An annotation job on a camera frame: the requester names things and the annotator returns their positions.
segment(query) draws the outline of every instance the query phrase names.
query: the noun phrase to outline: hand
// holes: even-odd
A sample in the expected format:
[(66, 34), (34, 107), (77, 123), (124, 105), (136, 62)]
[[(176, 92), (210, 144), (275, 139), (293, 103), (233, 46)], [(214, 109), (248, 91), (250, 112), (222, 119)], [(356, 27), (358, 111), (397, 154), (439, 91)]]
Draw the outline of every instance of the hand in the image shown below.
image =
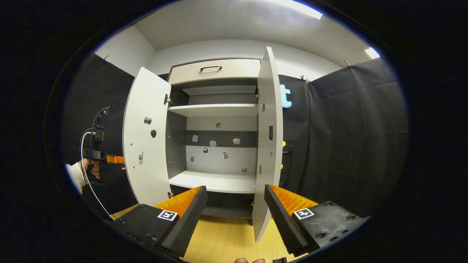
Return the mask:
[[(83, 163), (83, 166), (85, 167), (85, 170), (87, 170), (88, 166), (89, 166), (89, 159), (88, 158), (83, 158), (80, 161), (80, 169), (83, 170), (83, 168), (81, 167), (81, 162)], [(93, 174), (94, 174), (94, 176), (96, 177), (97, 180), (101, 179), (99, 177), (99, 161), (91, 160), (91, 164), (93, 165)]]
[[(241, 257), (241, 258), (236, 259), (236, 260), (234, 261), (234, 263), (249, 263), (249, 262), (247, 261), (247, 259)], [(264, 259), (264, 258), (262, 258), (262, 259), (257, 259), (257, 260), (255, 260), (255, 261), (253, 261), (252, 263), (265, 263), (265, 259)]]

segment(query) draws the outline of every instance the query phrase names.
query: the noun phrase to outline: black drawer handle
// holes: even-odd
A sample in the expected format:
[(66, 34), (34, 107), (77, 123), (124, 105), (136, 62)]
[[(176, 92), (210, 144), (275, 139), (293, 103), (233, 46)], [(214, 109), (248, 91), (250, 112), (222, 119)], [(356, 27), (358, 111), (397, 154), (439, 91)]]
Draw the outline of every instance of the black drawer handle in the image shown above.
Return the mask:
[(221, 66), (206, 66), (206, 67), (200, 68), (200, 71), (203, 71), (204, 69), (210, 68), (210, 67), (217, 67), (217, 68), (219, 68), (219, 69), (222, 69), (222, 68), (223, 68), (223, 67), (221, 67)]

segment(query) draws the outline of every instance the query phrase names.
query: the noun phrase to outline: drawer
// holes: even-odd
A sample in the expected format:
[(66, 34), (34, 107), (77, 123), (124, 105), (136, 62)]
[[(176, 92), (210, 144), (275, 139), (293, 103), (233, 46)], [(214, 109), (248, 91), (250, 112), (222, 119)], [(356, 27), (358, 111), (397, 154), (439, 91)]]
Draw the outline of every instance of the drawer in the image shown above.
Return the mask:
[(172, 67), (168, 82), (177, 85), (202, 80), (256, 79), (259, 71), (259, 59), (208, 60)]

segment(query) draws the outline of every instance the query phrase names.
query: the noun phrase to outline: cabinet door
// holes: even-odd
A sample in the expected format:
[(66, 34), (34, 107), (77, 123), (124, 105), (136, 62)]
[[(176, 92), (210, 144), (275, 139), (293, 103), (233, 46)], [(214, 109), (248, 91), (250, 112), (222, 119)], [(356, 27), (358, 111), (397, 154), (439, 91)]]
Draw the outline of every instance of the cabinet door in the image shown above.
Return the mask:
[[(171, 85), (141, 68), (133, 81), (124, 113), (125, 170), (140, 204), (157, 205), (170, 191), (166, 166), (166, 116)], [(145, 117), (151, 123), (145, 123)]]
[(278, 185), (283, 147), (283, 111), (279, 78), (271, 47), (263, 55), (258, 74), (258, 158), (252, 221), (259, 242), (270, 220), (264, 199), (265, 184)]

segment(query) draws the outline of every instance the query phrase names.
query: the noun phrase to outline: white shelf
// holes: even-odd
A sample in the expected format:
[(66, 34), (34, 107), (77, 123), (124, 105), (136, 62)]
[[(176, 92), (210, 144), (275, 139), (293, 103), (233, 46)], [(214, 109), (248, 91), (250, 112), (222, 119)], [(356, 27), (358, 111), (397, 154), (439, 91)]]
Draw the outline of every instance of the white shelf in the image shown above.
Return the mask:
[(207, 191), (221, 193), (255, 193), (253, 174), (212, 174), (186, 170), (169, 179), (169, 183), (186, 188), (206, 186)]
[(169, 107), (168, 110), (186, 117), (255, 117), (258, 115), (258, 104), (201, 104)]

